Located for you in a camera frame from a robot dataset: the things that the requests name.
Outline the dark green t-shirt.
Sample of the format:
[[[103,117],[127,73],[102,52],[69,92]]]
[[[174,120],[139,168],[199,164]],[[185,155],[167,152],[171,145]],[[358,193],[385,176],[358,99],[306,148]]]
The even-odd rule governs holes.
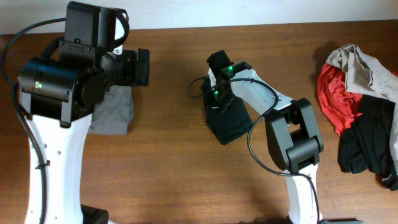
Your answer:
[[[253,122],[241,98],[235,97],[223,106],[213,92],[203,96],[206,124],[217,140],[226,145],[246,134]]]

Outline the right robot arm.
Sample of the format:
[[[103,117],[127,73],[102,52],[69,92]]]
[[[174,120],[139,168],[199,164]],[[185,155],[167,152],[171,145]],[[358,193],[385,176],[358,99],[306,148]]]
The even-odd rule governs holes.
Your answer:
[[[311,102],[294,100],[262,80],[246,62],[209,64],[208,76],[214,96],[222,102],[236,96],[265,122],[267,147],[285,177],[291,223],[321,223],[317,197],[317,170],[324,144]]]

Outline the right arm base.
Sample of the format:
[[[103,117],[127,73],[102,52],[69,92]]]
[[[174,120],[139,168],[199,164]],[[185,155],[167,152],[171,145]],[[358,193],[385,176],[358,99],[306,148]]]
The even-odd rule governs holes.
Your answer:
[[[322,220],[319,224],[363,224],[362,220],[357,219],[337,219],[337,220]]]

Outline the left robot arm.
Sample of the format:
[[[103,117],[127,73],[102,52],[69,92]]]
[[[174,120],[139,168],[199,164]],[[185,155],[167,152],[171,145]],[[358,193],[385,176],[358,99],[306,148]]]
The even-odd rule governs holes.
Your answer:
[[[22,68],[13,95],[30,142],[26,223],[108,223],[80,202],[81,165],[95,104],[113,86],[146,86],[150,52],[54,39]]]

